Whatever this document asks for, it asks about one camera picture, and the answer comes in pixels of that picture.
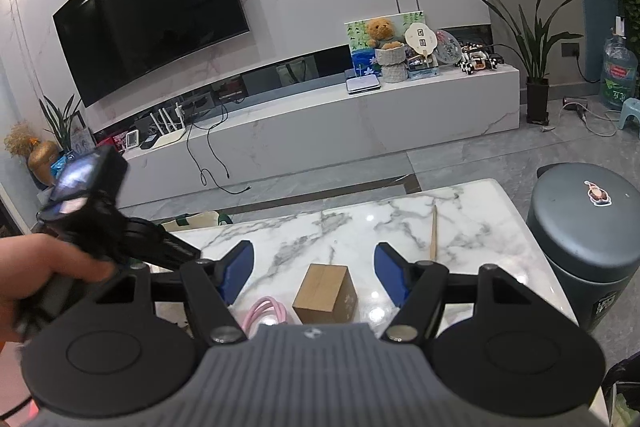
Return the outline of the person's left hand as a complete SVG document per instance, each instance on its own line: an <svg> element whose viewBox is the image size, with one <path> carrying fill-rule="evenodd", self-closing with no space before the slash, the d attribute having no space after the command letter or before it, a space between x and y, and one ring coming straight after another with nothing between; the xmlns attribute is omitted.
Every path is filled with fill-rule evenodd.
<svg viewBox="0 0 640 427"><path fill-rule="evenodd" d="M20 340L14 331L17 301L34 295L53 274L96 283L115 271L112 262L47 234L3 237L0 247L1 346Z"/></svg>

